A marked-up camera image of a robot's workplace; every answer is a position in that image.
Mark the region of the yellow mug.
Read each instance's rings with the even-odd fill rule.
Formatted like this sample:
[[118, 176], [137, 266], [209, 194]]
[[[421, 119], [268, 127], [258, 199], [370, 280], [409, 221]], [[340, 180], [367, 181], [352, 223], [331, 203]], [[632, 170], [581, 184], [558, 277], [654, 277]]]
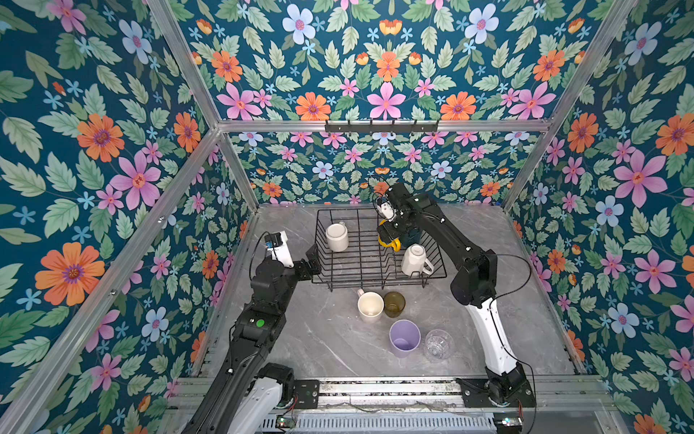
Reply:
[[390, 248], [395, 252], [401, 250], [400, 234], [393, 222], [382, 220], [378, 226], [377, 233], [381, 247]]

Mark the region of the white mug red inside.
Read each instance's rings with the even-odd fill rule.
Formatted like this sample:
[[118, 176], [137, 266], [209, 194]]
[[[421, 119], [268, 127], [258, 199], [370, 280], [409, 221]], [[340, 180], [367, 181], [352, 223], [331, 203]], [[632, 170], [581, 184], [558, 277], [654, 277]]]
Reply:
[[331, 224], [325, 230], [326, 241], [332, 252], [339, 253], [349, 248], [349, 231], [345, 222]]

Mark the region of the cream faceted mug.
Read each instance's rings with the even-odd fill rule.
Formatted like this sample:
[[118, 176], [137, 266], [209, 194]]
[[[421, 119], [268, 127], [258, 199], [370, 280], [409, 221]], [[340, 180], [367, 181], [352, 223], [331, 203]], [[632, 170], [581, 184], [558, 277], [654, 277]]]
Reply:
[[433, 263], [428, 259], [427, 252], [422, 245], [412, 244], [405, 251], [401, 271], [408, 278], [430, 276], [434, 273]]

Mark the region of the white mug pink handle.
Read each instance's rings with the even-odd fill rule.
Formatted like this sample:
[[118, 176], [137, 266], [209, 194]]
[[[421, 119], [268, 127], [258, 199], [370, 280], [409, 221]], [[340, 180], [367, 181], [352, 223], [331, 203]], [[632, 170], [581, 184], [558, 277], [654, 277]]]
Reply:
[[357, 309], [361, 320], [366, 324], [378, 323], [384, 311], [384, 301], [380, 294], [359, 289]]

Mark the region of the dark green mug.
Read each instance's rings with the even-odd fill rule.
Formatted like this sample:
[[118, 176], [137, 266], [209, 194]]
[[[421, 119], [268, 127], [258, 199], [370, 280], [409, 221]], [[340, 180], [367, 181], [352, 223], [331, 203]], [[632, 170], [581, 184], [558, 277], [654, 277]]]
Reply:
[[412, 228], [401, 238], [401, 246], [408, 249], [413, 244], [419, 244], [422, 231], [419, 228]]

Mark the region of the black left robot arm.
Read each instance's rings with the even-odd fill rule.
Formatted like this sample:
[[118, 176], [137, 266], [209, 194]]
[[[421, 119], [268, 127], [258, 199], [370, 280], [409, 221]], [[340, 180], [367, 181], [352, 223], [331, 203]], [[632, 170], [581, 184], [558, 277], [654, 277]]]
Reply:
[[260, 262], [250, 279], [250, 302], [231, 328], [227, 356], [185, 433], [254, 433], [274, 408], [294, 399], [293, 370], [267, 358], [297, 284], [321, 272], [316, 245], [291, 267], [274, 254]]

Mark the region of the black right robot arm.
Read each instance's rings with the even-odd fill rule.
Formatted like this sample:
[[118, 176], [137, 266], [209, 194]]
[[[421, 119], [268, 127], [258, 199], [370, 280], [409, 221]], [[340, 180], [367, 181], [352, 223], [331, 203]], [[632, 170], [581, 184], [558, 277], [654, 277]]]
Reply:
[[372, 200], [383, 220], [377, 232], [381, 243], [400, 241], [414, 230], [426, 233], [455, 266], [450, 289], [473, 319], [484, 350], [486, 394], [492, 404], [514, 403], [531, 390], [531, 383], [511, 348], [498, 312], [498, 255], [469, 240], [427, 193], [410, 193], [394, 184]]

